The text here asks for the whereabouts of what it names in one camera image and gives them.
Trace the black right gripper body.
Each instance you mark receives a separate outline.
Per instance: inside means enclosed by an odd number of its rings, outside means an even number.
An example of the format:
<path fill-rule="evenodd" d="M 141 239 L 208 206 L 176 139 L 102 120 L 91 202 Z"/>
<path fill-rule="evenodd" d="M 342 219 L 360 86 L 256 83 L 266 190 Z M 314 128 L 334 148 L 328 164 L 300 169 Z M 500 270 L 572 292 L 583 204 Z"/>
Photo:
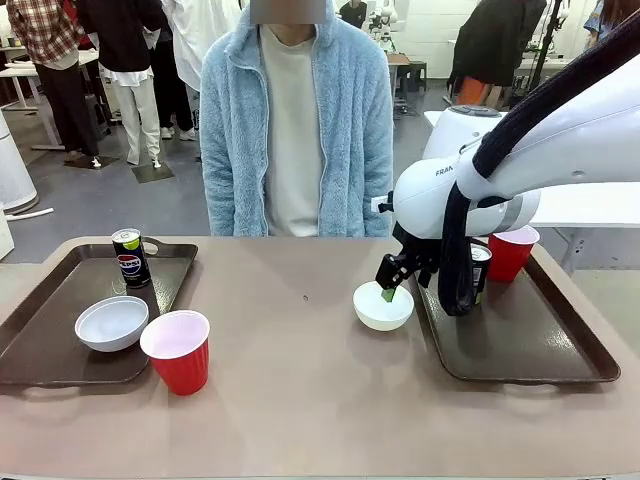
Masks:
<path fill-rule="evenodd" d="M 438 271 L 441 257 L 440 239 L 415 237 L 399 223 L 394 225 L 392 235 L 402 245 L 400 253 L 395 256 L 402 273 L 415 273 L 422 270 L 428 273 Z"/>

